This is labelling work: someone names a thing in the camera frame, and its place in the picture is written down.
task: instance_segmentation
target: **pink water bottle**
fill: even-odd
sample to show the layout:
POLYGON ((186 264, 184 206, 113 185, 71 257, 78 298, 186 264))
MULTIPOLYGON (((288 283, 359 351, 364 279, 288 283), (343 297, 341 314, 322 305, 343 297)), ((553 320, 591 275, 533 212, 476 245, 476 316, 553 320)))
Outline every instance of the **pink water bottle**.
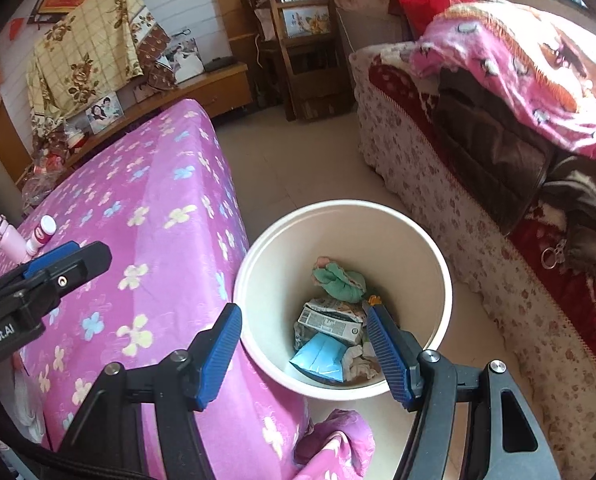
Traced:
POLYGON ((27 242, 3 215, 0 215, 0 248, 17 265, 31 259, 27 254, 27 242))

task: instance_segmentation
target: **green cloth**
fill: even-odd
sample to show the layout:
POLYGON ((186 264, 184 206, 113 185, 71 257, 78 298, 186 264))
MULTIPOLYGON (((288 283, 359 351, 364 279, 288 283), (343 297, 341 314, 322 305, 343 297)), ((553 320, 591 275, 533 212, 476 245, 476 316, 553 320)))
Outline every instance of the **green cloth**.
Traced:
POLYGON ((335 262, 313 269, 313 277, 329 296, 339 301, 358 303, 367 291, 363 275, 353 270, 345 271, 335 262))

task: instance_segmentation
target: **pink blanket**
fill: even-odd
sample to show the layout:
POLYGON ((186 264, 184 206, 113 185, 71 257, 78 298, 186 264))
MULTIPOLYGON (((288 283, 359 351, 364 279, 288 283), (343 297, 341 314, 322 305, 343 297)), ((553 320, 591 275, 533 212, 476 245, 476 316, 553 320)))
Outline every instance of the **pink blanket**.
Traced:
POLYGON ((578 100, 578 112, 568 112, 531 69, 510 52, 476 18, 437 16, 417 41, 409 57, 420 78, 441 68, 463 68, 511 109, 516 119, 552 143, 572 153, 596 159, 596 98, 578 100))
MULTIPOLYGON (((21 233, 28 237, 44 214, 59 225, 45 250, 100 240, 113 257, 107 272, 63 298, 44 318, 46 332, 21 352, 57 446, 106 364, 155 364, 213 325, 248 242, 211 121, 191 100, 86 163, 21 233)), ((0 275, 11 267, 0 252, 0 275)), ((153 411, 143 408, 147 459, 150 474, 164 479, 153 411)), ((218 480, 355 480, 375 447, 356 412, 334 412, 309 434, 306 399, 267 378, 241 345, 197 424, 218 480)))

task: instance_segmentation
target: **trash bin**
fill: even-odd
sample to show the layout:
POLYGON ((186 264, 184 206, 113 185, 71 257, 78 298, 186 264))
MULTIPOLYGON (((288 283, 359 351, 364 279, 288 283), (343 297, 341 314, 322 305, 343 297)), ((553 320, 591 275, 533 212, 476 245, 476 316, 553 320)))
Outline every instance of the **trash bin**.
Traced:
POLYGON ((425 349, 437 349, 449 325, 451 283, 431 237, 393 209, 360 200, 312 204, 281 218, 255 241, 234 291, 243 314, 242 343, 273 380, 299 394, 354 400, 383 394, 383 375, 350 386, 322 384, 290 364, 293 323, 302 305, 324 296, 311 280, 319 256, 361 272, 377 286, 403 330, 425 349))

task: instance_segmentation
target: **tiled floor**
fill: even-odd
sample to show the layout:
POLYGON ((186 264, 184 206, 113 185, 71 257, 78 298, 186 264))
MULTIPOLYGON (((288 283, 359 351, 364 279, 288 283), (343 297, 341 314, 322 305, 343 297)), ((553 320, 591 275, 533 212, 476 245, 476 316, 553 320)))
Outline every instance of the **tiled floor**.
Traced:
MULTIPOLYGON (((398 197, 385 189, 382 178, 364 164, 357 149, 355 114, 288 123, 281 108, 269 108, 223 125, 217 134, 231 167, 251 243, 278 218, 321 200, 356 198, 406 213, 398 197)), ((453 362, 465 365, 481 367, 492 359, 502 359, 529 397, 517 360, 505 350, 494 323, 482 309, 481 298, 462 283, 454 283, 451 322, 440 350, 453 362)), ((315 421, 323 420, 334 408, 360 412, 376 441, 367 480, 393 477, 413 416, 389 394, 342 403, 312 400, 310 406, 315 421)), ((459 405, 446 480, 458 478, 465 428, 466 406, 459 405)))

